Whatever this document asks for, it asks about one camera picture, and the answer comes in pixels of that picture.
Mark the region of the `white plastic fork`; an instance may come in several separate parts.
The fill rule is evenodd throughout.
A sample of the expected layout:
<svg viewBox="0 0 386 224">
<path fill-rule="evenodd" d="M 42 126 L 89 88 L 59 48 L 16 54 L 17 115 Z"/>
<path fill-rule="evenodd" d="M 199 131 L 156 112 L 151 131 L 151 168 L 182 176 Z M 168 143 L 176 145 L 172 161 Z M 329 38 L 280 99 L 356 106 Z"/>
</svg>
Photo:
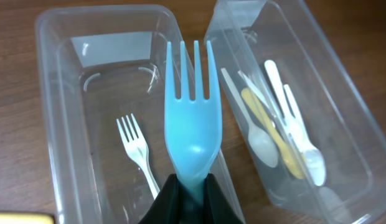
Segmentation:
<svg viewBox="0 0 386 224">
<path fill-rule="evenodd" d="M 214 54 L 207 44 L 209 97 L 204 96 L 199 43 L 194 41 L 195 99 L 190 98 L 186 45 L 180 43 L 181 96 L 176 96 L 172 44 L 167 43 L 164 99 L 166 147 L 181 183 L 182 221 L 202 223 L 204 180 L 220 151 L 222 142 L 222 103 Z"/>
</svg>

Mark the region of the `yellow plastic spoon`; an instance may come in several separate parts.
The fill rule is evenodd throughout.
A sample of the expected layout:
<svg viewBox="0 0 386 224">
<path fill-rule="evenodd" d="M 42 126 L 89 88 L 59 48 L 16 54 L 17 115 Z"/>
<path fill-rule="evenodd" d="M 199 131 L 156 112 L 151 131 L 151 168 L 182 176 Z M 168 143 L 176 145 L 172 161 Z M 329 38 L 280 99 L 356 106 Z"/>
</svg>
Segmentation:
<svg viewBox="0 0 386 224">
<path fill-rule="evenodd" d="M 288 170 L 297 179 L 304 179 L 304 173 L 300 166 L 297 164 L 297 160 L 293 157 L 292 149 L 289 147 L 289 145 L 287 145 L 287 143 L 285 143 L 285 140 L 276 130 L 273 125 L 273 121 L 268 116 L 268 113 L 265 111 L 264 106 L 262 105 L 260 100 L 255 96 L 254 92 L 249 88 L 244 88 L 240 92 L 240 96 L 243 98 L 244 102 L 248 105 L 248 107 L 251 109 L 252 113 L 256 116 L 256 118 L 268 130 L 271 138 L 278 146 L 282 160 Z"/>
</svg>

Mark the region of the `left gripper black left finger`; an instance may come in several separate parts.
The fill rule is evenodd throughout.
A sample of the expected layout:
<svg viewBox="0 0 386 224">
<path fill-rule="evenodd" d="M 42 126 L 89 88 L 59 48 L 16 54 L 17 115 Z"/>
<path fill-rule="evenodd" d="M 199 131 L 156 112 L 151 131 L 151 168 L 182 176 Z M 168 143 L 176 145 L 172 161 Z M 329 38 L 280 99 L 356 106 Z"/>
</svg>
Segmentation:
<svg viewBox="0 0 386 224">
<path fill-rule="evenodd" d="M 139 224 L 179 224 L 179 192 L 176 174 L 169 175 L 164 187 Z"/>
</svg>

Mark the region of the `clear plastic fork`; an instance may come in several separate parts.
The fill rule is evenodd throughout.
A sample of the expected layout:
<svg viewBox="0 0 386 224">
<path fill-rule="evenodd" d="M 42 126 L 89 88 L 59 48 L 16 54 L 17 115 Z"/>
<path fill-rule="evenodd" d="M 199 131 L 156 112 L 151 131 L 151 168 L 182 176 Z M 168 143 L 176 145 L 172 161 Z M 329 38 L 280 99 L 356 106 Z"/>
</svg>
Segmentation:
<svg viewBox="0 0 386 224">
<path fill-rule="evenodd" d="M 117 118 L 116 123 L 128 157 L 143 171 L 153 199 L 156 199 L 160 188 L 150 168 L 148 144 L 134 114 Z"/>
</svg>

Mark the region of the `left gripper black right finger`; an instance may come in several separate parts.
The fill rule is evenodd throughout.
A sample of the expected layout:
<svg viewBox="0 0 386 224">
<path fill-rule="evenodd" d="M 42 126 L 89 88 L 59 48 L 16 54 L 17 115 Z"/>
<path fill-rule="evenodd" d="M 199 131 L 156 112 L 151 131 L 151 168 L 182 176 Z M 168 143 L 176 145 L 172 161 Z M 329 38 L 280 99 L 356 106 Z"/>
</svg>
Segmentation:
<svg viewBox="0 0 386 224">
<path fill-rule="evenodd" d="M 213 174 L 208 174 L 204 182 L 203 213 L 205 224 L 243 223 L 231 208 Z"/>
</svg>

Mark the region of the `beige plastic fork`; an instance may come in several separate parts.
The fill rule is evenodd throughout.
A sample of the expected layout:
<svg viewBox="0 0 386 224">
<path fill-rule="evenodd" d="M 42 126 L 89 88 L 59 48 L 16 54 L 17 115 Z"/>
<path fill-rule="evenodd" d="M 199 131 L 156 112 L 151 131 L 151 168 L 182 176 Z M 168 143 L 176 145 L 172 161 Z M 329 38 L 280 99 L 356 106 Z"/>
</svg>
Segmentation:
<svg viewBox="0 0 386 224">
<path fill-rule="evenodd" d="M 38 213 L 1 213 L 0 224 L 54 224 L 50 215 Z"/>
</svg>

